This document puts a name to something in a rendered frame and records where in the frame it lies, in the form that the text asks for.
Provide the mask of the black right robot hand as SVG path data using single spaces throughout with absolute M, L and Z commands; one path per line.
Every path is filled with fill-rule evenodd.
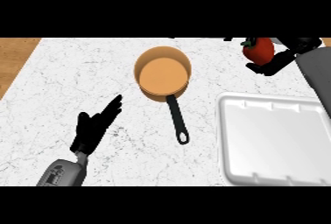
M 295 55 L 314 50 L 322 45 L 320 38 L 277 38 L 279 42 L 286 47 L 283 52 L 279 52 L 273 59 L 261 66 L 255 63 L 248 63 L 245 66 L 264 76 L 274 75 L 282 68 L 295 60 Z

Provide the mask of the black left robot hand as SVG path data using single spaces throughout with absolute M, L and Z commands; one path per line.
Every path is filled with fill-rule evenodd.
M 109 125 L 121 112 L 121 99 L 118 95 L 100 113 L 93 116 L 87 112 L 79 112 L 76 116 L 76 135 L 69 150 L 76 153 L 82 152 L 90 155 L 98 146 L 101 137 L 104 136 Z

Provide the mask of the white plastic tray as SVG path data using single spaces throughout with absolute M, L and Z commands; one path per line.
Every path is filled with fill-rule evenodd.
M 331 118 L 317 99 L 221 93 L 215 129 L 227 186 L 331 186 Z

